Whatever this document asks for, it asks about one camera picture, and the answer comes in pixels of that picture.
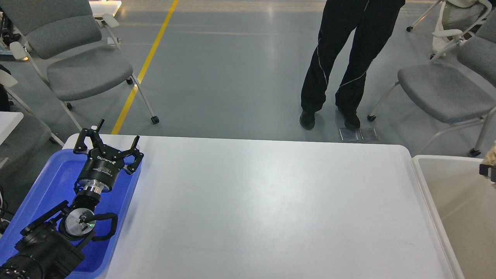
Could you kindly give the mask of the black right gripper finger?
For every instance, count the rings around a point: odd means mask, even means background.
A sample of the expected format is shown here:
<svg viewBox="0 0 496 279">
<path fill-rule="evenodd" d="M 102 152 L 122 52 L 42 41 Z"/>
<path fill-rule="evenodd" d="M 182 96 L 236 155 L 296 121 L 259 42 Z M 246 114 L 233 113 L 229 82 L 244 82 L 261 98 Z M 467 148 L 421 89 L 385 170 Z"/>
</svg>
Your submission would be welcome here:
<svg viewBox="0 0 496 279">
<path fill-rule="evenodd" d="M 481 163 L 479 165 L 479 174 L 489 179 L 492 183 L 496 183 L 496 167 Z"/>
</svg>

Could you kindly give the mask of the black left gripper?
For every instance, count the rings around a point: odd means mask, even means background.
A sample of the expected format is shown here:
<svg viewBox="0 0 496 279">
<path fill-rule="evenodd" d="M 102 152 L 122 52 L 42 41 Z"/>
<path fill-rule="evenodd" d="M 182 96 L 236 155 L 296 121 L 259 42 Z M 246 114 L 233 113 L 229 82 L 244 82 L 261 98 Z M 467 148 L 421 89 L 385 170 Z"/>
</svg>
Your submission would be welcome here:
<svg viewBox="0 0 496 279">
<path fill-rule="evenodd" d="M 120 151 L 105 145 L 99 135 L 104 124 L 101 119 L 96 128 L 83 128 L 73 148 L 74 154 L 88 154 L 81 173 L 76 180 L 76 192 L 89 187 L 97 188 L 97 192 L 112 191 L 121 169 L 132 175 L 140 166 L 144 154 L 138 149 L 140 136 L 136 136 L 129 150 Z M 92 147 L 90 151 L 85 144 L 85 139 L 90 138 Z M 134 161 L 126 164 L 125 159 L 133 157 Z"/>
</svg>

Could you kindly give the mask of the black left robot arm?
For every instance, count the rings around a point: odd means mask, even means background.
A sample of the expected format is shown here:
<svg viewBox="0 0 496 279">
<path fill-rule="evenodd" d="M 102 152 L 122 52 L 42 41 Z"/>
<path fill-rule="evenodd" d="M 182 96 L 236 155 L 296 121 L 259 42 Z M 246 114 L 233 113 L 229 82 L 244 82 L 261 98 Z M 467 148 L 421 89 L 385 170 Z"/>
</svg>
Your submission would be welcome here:
<svg viewBox="0 0 496 279">
<path fill-rule="evenodd" d="M 1 238 L 2 279 L 92 279 L 117 245 L 144 157 L 105 144 L 104 121 L 47 162 Z"/>
</svg>

